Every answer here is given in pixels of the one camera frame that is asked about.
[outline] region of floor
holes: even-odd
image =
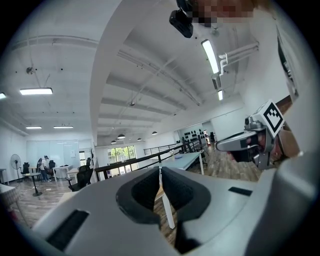
[[[203,170],[207,176],[256,182],[261,175],[261,171],[253,163],[237,163],[226,152],[217,151],[213,146],[208,147],[208,155],[205,154],[205,161],[207,164],[203,165]],[[188,171],[200,174],[200,165],[195,164]],[[19,202],[30,226],[33,226],[46,212],[55,207],[65,192],[70,192],[68,182],[62,179],[57,182],[54,180],[52,182],[36,181],[38,190],[43,193],[38,197],[32,196],[35,189],[31,180],[22,183],[12,182],[10,186],[19,189],[21,195]],[[17,206],[13,204],[12,208],[15,210],[17,218],[23,223]],[[177,226],[177,213],[172,207],[171,210]],[[174,245],[176,228],[171,229],[169,227],[161,198],[155,201],[154,212],[161,217],[161,232],[167,241]]]

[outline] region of standing fan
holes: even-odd
[[[11,156],[10,163],[11,163],[12,168],[16,170],[16,174],[18,176],[18,180],[16,182],[18,182],[18,183],[22,182],[22,180],[19,178],[19,173],[18,173],[18,169],[21,167],[20,156],[18,156],[17,154],[13,154]]]

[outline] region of white ceiling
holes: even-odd
[[[48,1],[17,32],[1,60],[0,91],[8,99],[0,108],[11,109],[20,124],[40,125],[50,133],[53,125],[73,125],[90,131],[90,82],[96,48],[106,27],[105,13],[117,1]],[[217,101],[212,69],[201,46],[210,39],[217,54],[234,50],[251,40],[247,24],[194,24],[192,38],[184,38],[169,24],[175,0],[162,0],[131,31],[105,81],[97,124],[98,137],[109,143],[119,133],[132,139],[167,116]],[[26,73],[33,66],[35,74]],[[247,61],[229,68],[226,94],[235,93]],[[51,87],[53,95],[22,96],[19,89]]]

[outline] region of black slot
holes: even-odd
[[[73,213],[71,213],[58,227],[58,229],[47,239],[47,242],[55,248],[63,251],[85,222],[88,215],[89,213],[85,211],[73,211]]]
[[[228,189],[228,191],[234,192],[234,193],[238,193],[240,195],[244,195],[247,197],[250,197],[252,194],[252,190],[248,190],[248,189],[243,189],[243,188],[239,188],[239,187],[235,187],[232,186]]]

